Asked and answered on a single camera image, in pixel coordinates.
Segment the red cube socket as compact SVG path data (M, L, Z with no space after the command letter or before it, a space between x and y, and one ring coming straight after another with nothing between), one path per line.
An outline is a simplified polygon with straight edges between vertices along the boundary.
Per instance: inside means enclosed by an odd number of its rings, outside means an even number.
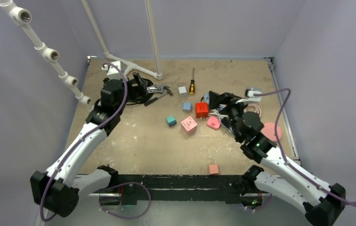
M195 117L196 118L206 118L208 117L209 109L206 102L195 103Z

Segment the light blue small adapter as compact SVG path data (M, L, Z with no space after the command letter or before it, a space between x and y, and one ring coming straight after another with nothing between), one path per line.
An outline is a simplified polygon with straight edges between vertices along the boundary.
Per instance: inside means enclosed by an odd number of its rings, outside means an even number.
M192 104L190 102L184 102L182 110L184 112L190 113L192 111Z

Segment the grey small adapter block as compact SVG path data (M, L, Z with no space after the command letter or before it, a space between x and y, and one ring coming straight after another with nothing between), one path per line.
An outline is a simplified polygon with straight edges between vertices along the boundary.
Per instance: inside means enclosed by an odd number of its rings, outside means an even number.
M185 86L181 86L178 88L178 92L180 96L185 96L188 94L187 89Z

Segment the pink socket block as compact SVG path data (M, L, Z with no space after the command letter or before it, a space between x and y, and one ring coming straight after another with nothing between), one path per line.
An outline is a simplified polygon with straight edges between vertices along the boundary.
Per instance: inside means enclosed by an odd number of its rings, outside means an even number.
M181 127L183 131L189 135L193 134L197 130L198 124L191 116L189 116L181 121Z

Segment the teal small block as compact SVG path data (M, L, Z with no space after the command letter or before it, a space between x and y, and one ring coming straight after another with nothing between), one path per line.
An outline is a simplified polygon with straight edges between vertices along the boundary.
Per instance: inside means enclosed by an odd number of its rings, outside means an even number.
M176 118L173 115L166 117L166 122L169 127L174 127L177 125Z

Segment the salmon pink small adapter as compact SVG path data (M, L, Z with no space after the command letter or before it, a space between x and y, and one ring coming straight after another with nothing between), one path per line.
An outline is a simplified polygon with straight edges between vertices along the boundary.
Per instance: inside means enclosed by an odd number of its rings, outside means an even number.
M215 163L211 163L208 165L209 175L218 175L220 173L219 166Z

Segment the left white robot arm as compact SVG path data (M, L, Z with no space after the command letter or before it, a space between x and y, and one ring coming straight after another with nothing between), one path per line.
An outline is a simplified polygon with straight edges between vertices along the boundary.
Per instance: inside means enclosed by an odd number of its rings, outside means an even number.
M66 217L72 213L80 199L99 190L108 193L121 191L123 186L119 173L109 166L99 166L94 172L77 177L83 164L92 152L111 134L120 122L127 102L128 84L125 75L120 80L105 81L101 90L100 105L95 105L88 115L79 135L62 156L44 172L36 171L30 178L33 200L40 206L40 217L46 218L43 210Z

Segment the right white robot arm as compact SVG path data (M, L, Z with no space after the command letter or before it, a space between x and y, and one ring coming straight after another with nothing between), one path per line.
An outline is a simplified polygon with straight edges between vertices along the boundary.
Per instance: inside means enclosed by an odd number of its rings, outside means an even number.
M311 225L332 226L345 208L345 188L330 185L289 159L280 141L273 142L261 132L264 125L258 114L244 112L247 102L261 99L264 93L247 89L246 95L209 92L209 108L225 105L221 113L227 115L235 141L257 163L243 175L242 192L265 191L300 210Z

